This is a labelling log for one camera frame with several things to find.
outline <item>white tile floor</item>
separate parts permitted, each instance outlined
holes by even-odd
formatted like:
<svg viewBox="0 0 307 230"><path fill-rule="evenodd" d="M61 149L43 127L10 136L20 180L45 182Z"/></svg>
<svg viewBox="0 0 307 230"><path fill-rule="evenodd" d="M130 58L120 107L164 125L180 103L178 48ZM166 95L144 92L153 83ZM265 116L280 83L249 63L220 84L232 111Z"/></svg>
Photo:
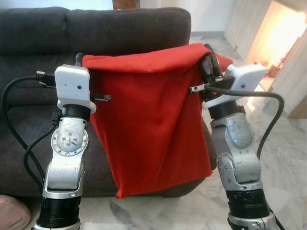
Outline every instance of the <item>white tile floor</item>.
<svg viewBox="0 0 307 230"><path fill-rule="evenodd" d="M191 42L209 43L236 64L244 63L221 36L193 36ZM245 106L258 143L274 116L275 101L243 98L238 104ZM209 125L208 111L204 111L203 117ZM270 134L261 157L266 197L288 230L307 230L306 133L306 120L283 116ZM37 218L39 202L31 202L33 218L27 230ZM182 198L83 198L80 205L82 230L229 230L227 213L227 199L217 170Z"/></svg>

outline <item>red fabric bag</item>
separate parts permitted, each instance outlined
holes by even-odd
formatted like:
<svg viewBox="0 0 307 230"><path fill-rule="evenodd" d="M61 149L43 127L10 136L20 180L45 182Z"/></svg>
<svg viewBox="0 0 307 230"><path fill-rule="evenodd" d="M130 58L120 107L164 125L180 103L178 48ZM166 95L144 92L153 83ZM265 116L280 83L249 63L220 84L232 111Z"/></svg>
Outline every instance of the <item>red fabric bag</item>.
<svg viewBox="0 0 307 230"><path fill-rule="evenodd" d="M208 177L212 170L198 93L197 63L209 50L192 44L144 54L91 56L91 92L110 94L95 101L94 129L106 150L117 198L168 189ZM222 69L232 63L218 56Z"/></svg>

